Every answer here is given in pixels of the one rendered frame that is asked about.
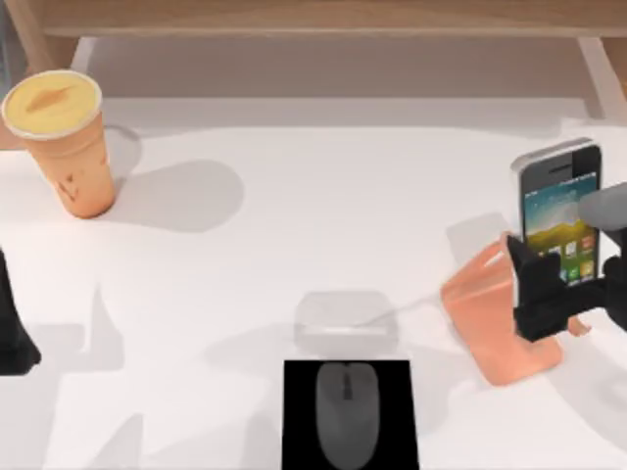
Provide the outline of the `smartphone with colourful screen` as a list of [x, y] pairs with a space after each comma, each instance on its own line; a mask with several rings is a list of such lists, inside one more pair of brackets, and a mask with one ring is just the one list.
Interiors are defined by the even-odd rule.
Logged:
[[540, 257], [559, 255], [567, 285], [596, 279], [600, 232], [583, 221], [578, 204], [601, 188], [599, 144], [587, 137], [561, 142], [517, 157], [510, 170], [524, 243]]

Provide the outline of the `salmon phone stand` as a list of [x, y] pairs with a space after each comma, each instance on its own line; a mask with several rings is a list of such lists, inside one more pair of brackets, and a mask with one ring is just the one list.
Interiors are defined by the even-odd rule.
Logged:
[[505, 386], [558, 366], [556, 339], [530, 343], [515, 333], [514, 271], [508, 232], [486, 246], [440, 289], [444, 310], [485, 379]]

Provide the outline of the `grey computer mouse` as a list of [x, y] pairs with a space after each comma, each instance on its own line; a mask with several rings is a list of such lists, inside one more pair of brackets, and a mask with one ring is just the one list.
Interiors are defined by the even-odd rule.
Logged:
[[380, 434], [379, 380], [362, 361], [325, 362], [315, 381], [315, 425], [320, 448], [336, 470], [364, 470]]

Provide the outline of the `black mouse pad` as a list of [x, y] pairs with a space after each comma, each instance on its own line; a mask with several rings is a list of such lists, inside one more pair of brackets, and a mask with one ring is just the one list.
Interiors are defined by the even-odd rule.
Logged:
[[410, 363], [407, 360], [284, 362], [281, 470], [336, 470], [324, 457], [315, 425], [315, 381], [325, 362], [371, 364], [379, 380], [380, 434], [364, 470], [420, 470]]

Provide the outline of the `orange cup with yellow lid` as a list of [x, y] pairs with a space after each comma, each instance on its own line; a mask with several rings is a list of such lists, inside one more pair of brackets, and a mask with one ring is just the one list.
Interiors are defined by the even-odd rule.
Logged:
[[66, 211], [79, 218], [106, 212], [116, 199], [102, 101], [91, 77], [49, 70], [14, 85], [0, 105], [6, 127], [35, 159]]

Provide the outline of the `wooden shelf frame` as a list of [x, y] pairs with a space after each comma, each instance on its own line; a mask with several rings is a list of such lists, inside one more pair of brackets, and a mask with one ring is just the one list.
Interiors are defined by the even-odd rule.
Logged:
[[429, 90], [466, 90], [480, 43], [514, 56], [597, 39], [620, 82], [627, 122], [627, 0], [0, 0], [31, 72], [69, 67], [78, 44], [113, 47], [105, 91], [146, 99], [401, 97], [417, 80], [378, 85], [350, 71], [430, 57], [460, 77]]

